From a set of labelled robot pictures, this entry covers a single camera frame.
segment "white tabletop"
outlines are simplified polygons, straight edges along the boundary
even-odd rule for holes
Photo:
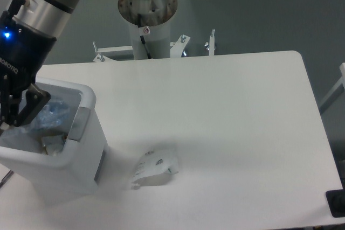
[[[236,229],[328,225],[341,183],[296,52],[44,66],[83,83],[110,146],[95,195],[0,190],[2,229]],[[180,172],[130,190],[152,145],[174,145]]]

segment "black object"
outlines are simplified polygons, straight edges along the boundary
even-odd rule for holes
[[[333,217],[345,217],[345,190],[327,191],[326,198]]]
[[[25,2],[12,0],[0,17],[0,125],[5,122],[19,127],[30,123],[50,99],[50,94],[40,90],[35,81],[56,38],[13,20]],[[26,106],[19,113],[25,90]]]
[[[5,177],[0,182],[0,189],[7,183],[7,181],[14,175],[15,173],[13,171],[9,171]]]

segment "robotic arm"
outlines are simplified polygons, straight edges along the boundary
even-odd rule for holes
[[[79,0],[12,0],[0,17],[0,126],[30,123],[50,99],[36,74]],[[19,111],[22,93],[26,106]]]

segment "white bin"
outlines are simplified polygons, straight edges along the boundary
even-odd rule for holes
[[[37,85],[62,98],[70,116],[51,130],[0,139],[0,163],[34,184],[79,193],[93,193],[95,181],[108,144],[95,112],[96,96],[88,86],[37,78]],[[42,148],[29,140],[46,135],[68,134],[57,156],[42,154]]]

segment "blue led light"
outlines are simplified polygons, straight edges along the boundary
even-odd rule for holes
[[[11,34],[9,32],[4,32],[3,36],[5,36],[6,39],[9,39],[11,37]]]

